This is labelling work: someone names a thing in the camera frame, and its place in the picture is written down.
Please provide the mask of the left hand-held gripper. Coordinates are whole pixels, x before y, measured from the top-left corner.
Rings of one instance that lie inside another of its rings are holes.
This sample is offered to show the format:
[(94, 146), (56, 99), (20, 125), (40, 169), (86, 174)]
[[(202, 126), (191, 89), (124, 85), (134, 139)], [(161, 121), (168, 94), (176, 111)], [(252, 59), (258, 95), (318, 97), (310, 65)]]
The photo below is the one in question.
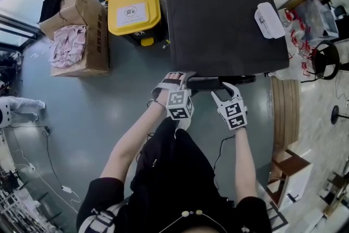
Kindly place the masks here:
[(167, 111), (167, 116), (174, 121), (191, 120), (194, 113), (194, 106), (191, 101), (191, 89), (188, 88), (188, 81), (196, 75), (195, 71), (179, 72), (182, 79), (163, 79), (152, 91), (152, 99), (158, 103), (157, 98), (162, 89), (168, 89), (166, 105), (160, 103)]

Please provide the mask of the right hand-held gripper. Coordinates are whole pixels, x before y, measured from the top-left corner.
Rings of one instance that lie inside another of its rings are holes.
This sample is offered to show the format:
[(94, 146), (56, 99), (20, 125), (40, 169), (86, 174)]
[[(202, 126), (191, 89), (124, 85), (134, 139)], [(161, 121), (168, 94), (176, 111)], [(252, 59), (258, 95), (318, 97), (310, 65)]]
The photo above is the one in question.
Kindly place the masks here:
[(218, 107), (218, 113), (227, 124), (229, 130), (235, 130), (247, 125), (246, 106), (243, 103), (239, 89), (228, 82), (221, 83), (229, 94), (229, 100), (222, 101), (220, 97), (211, 91), (211, 95)]

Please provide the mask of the person's left hand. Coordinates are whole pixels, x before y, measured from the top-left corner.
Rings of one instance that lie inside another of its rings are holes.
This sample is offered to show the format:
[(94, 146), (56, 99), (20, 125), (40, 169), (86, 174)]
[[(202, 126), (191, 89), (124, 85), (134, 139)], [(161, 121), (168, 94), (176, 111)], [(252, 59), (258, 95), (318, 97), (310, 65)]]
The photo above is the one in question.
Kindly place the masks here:
[[(165, 79), (180, 80), (181, 76), (182, 76), (181, 73), (168, 73), (165, 76)], [(163, 105), (166, 105), (167, 98), (168, 98), (168, 93), (169, 93), (168, 89), (162, 89), (161, 92), (159, 93), (157, 101), (162, 103)]]

